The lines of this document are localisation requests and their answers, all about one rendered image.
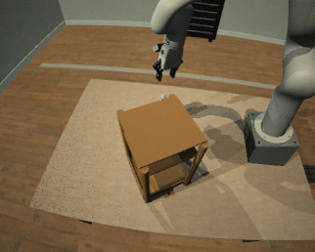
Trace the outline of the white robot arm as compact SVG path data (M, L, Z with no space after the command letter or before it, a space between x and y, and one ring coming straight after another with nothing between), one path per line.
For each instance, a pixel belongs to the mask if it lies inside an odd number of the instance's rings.
M182 48L194 12L191 4L199 1L202 0L160 0L152 16L152 31L164 34L167 46ZM153 51L160 52L164 43L156 44ZM286 143L293 135L292 121L302 102L314 96L315 0L289 0L283 78L266 112L254 120L256 134L270 144Z

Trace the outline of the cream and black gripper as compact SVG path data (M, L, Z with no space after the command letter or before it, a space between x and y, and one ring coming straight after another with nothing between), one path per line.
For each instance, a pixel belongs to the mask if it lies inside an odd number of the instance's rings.
M158 60L153 65L153 68L157 71L156 79L161 81L162 72L170 69L169 75L174 78L176 70L183 62L183 48L172 48L164 43L161 47ZM159 70L161 68L161 70ZM172 69L171 69L172 68Z

